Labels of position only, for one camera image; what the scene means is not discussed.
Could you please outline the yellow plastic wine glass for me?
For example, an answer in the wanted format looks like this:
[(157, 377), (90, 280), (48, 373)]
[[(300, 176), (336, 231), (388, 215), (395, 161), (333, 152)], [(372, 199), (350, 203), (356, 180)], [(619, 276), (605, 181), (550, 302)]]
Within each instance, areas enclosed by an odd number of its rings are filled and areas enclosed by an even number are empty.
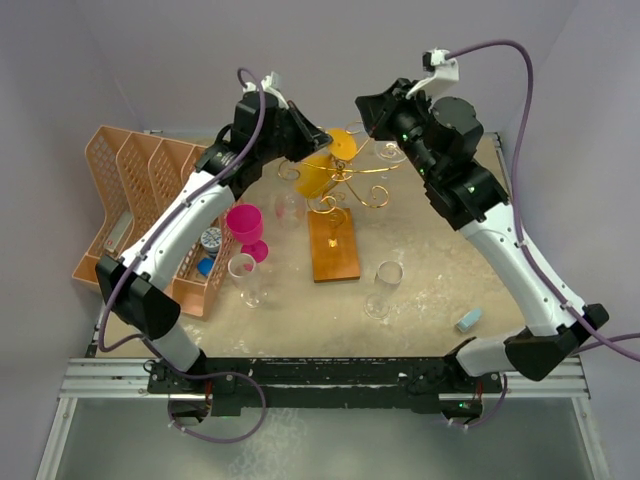
[(297, 166), (295, 190), (306, 199), (321, 196), (337, 173), (338, 164), (348, 164), (357, 155), (358, 147), (351, 133), (341, 128), (331, 128), (327, 133), (330, 144)]

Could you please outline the clear wine glass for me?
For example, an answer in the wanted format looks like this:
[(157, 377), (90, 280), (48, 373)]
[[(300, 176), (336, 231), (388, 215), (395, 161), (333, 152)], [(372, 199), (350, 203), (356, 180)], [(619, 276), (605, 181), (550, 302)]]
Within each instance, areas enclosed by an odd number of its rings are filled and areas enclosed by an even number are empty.
[(388, 170), (397, 169), (407, 159), (397, 143), (393, 141), (376, 142), (374, 151)]
[(274, 211), (279, 225), (292, 230), (301, 225), (306, 213), (306, 203), (297, 192), (284, 192), (276, 196)]

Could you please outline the pink plastic wine glass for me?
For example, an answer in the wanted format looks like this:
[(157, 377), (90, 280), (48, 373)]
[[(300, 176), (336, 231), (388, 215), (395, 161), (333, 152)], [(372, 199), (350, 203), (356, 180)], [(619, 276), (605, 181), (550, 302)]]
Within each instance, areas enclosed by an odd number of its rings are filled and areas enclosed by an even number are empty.
[(226, 224), (233, 238), (241, 245), (243, 254), (250, 255), (257, 263), (267, 258), (269, 248), (262, 240), (264, 222), (258, 207), (252, 204), (233, 207), (226, 216)]

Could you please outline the clear champagne flute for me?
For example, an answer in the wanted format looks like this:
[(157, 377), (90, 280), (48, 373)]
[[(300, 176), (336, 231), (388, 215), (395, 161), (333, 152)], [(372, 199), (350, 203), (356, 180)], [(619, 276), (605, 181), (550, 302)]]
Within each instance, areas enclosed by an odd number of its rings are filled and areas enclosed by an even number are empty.
[(389, 299), (398, 289), (404, 277), (400, 263), (385, 261), (376, 270), (372, 291), (364, 301), (365, 313), (377, 320), (386, 318), (390, 311)]

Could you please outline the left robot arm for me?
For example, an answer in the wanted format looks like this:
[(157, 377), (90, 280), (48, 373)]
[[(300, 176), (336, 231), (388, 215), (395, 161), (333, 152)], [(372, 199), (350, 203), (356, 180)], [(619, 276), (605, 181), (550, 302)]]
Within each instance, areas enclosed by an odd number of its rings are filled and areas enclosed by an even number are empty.
[(165, 290), (190, 248), (210, 224), (262, 176), (269, 162), (299, 162), (328, 146), (331, 136), (291, 101), (271, 93), (244, 94), (234, 119), (205, 149), (182, 191), (153, 226), (118, 258), (96, 266), (107, 312), (136, 329), (173, 367), (184, 392), (202, 387), (206, 356), (179, 324), (180, 305)]

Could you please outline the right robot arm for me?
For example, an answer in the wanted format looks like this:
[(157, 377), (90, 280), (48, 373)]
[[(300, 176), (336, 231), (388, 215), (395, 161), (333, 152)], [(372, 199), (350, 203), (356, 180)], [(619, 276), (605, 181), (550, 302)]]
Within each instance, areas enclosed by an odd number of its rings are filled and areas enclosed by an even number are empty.
[(517, 371), (540, 381), (609, 319), (569, 288), (514, 222), (514, 204), (494, 174), (474, 158), (484, 134), (474, 107), (445, 96), (406, 95), (397, 79), (387, 90), (359, 96), (355, 105), (367, 134), (398, 145), (424, 182), (434, 210), (480, 252), (524, 316), (524, 328), (473, 338), (452, 351), (446, 383), (467, 391), (481, 375)]

